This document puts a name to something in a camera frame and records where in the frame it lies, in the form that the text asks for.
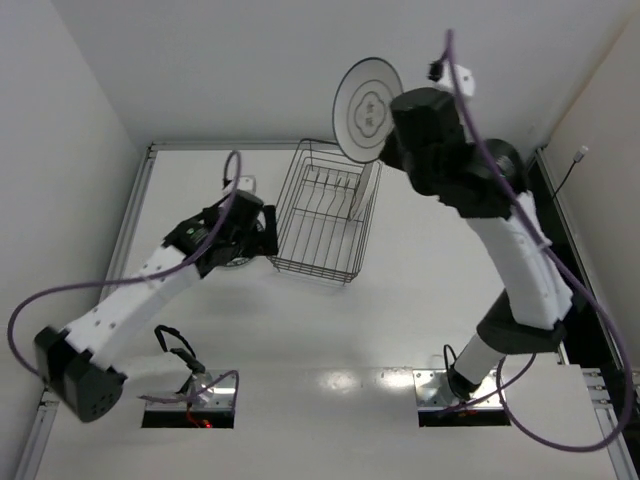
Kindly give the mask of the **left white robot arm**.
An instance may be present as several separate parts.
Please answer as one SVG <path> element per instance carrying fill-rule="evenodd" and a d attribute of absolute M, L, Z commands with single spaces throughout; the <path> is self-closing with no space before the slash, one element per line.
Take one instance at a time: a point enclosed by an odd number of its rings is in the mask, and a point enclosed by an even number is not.
<path fill-rule="evenodd" d="M 217 384 L 188 349 L 130 361 L 124 346 L 175 296 L 237 257 L 278 252 L 276 209 L 238 191 L 180 222 L 136 276 L 82 317 L 34 339 L 37 372 L 83 423 L 122 396 L 153 403 L 203 402 Z"/>

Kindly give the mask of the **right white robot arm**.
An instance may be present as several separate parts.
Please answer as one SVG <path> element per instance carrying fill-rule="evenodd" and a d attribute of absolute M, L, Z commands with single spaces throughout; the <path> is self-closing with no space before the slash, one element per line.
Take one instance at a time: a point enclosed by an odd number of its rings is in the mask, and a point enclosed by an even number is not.
<path fill-rule="evenodd" d="M 543 252 L 549 242 L 524 163 L 511 144 L 501 139 L 484 143 L 514 200 L 500 188 L 480 146 L 466 140 L 452 94 L 414 89 L 394 98 L 390 112 L 393 128 L 381 161 L 405 172 L 418 194 L 454 208 L 484 244 L 504 284 L 447 369 L 450 391 L 467 400 L 504 357 L 557 349 L 566 335 L 563 321 L 573 293 Z"/>

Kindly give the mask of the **orange sunburst plate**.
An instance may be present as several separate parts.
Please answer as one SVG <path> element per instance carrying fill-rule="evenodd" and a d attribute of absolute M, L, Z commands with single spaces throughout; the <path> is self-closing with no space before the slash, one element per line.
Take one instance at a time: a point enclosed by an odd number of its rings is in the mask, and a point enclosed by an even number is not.
<path fill-rule="evenodd" d="M 358 219 L 365 211 L 367 204 L 373 195 L 376 176 L 378 173 L 379 163 L 377 161 L 368 163 L 364 166 L 359 180 L 357 181 L 349 209 L 348 219 L 350 221 Z"/>

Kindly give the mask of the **wire dish rack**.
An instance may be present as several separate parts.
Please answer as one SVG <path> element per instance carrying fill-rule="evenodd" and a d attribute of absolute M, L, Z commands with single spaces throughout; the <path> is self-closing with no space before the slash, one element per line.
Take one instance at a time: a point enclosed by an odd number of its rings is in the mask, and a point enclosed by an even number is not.
<path fill-rule="evenodd" d="M 348 219 L 366 164 L 351 161 L 334 142 L 299 141 L 276 202 L 279 253 L 276 271 L 348 284 L 361 272 L 382 165 L 362 215 Z"/>

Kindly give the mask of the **white plate dark rim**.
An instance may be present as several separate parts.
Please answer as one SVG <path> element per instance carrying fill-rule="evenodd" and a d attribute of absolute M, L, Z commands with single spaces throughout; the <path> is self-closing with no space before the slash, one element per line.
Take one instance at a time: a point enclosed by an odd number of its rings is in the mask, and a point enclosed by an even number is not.
<path fill-rule="evenodd" d="M 404 91 L 397 70 L 385 59 L 367 57 L 343 76 L 332 107 L 336 142 L 351 161 L 378 159 L 393 129 L 391 101 Z"/>

